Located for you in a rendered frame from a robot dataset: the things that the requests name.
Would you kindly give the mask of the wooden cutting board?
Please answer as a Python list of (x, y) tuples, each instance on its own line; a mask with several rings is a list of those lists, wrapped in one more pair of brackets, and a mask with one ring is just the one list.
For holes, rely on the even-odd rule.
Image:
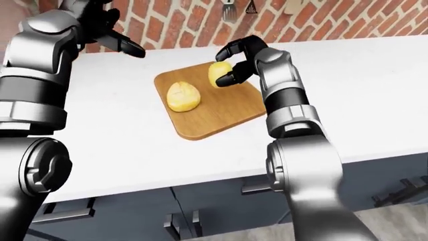
[[(214, 88), (209, 83), (212, 62), (159, 74), (154, 85), (177, 134), (198, 141), (265, 114), (261, 93), (249, 82)], [(189, 112), (174, 112), (167, 106), (167, 91), (175, 82), (188, 82), (201, 94), (201, 103)]]

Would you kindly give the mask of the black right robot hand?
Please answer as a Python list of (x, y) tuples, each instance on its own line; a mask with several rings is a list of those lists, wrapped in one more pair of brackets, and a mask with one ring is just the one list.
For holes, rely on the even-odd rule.
[(258, 75), (255, 56), (268, 45), (258, 36), (249, 35), (241, 39), (229, 42), (215, 56), (216, 62), (222, 62), (235, 54), (243, 52), (246, 60), (238, 62), (228, 73), (215, 79), (218, 87), (224, 88), (235, 84), (242, 84), (253, 74)]

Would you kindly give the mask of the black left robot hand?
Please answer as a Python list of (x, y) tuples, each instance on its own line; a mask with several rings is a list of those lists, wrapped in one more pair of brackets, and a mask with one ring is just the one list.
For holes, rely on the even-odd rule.
[(120, 19), (116, 8), (105, 10), (104, 6), (114, 0), (63, 0), (60, 9), (69, 11), (82, 30), (80, 43), (99, 43), (114, 52), (122, 52), (135, 58), (144, 58), (145, 49), (129, 37), (114, 30)]

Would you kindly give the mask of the grey kitchen counter cabinet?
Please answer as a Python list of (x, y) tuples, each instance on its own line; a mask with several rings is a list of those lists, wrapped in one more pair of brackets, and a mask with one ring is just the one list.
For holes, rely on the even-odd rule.
[[(340, 196), (354, 211), (375, 206), (428, 173), (428, 154), (346, 163)], [(93, 218), (32, 224), (31, 228), (66, 241), (174, 241), (163, 228), (167, 214), (181, 238), (195, 238), (192, 214), (199, 210), (203, 236), (290, 222), (285, 197), (276, 192), (241, 195), (244, 183), (265, 183), (264, 175), (97, 197)], [(80, 210), (88, 199), (59, 202), (54, 212)]]

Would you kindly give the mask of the hanging wooden utensil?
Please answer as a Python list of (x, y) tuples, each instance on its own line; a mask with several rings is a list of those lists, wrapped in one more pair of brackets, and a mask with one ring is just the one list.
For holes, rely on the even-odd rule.
[(295, 15), (300, 12), (304, 0), (287, 0), (284, 8), (286, 15)]

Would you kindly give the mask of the hanging slotted metal spatula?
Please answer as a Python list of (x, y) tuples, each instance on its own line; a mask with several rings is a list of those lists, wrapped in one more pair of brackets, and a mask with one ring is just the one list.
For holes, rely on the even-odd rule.
[(224, 0), (222, 7), (222, 19), (227, 23), (235, 23), (237, 19), (237, 10), (235, 0)]

